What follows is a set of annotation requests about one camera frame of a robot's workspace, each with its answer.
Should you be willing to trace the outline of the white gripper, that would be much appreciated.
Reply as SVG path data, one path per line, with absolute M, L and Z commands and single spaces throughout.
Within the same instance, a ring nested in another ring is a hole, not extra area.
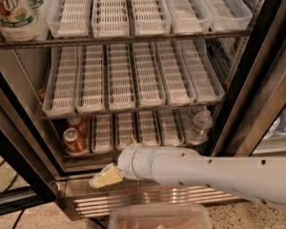
M 108 164 L 89 180 L 92 188 L 113 185 L 121 182 L 123 177 L 133 180 L 152 179 L 153 153 L 156 148 L 137 143 L 133 136 L 131 143 L 132 145 L 124 149 L 118 157 L 117 167 L 120 171 L 113 163 Z

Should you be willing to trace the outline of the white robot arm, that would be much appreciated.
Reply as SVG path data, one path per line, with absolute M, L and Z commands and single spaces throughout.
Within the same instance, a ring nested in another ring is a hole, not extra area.
M 89 184 L 99 189 L 124 178 L 173 187 L 210 187 L 286 211 L 286 156 L 202 156 L 188 148 L 133 143 Z

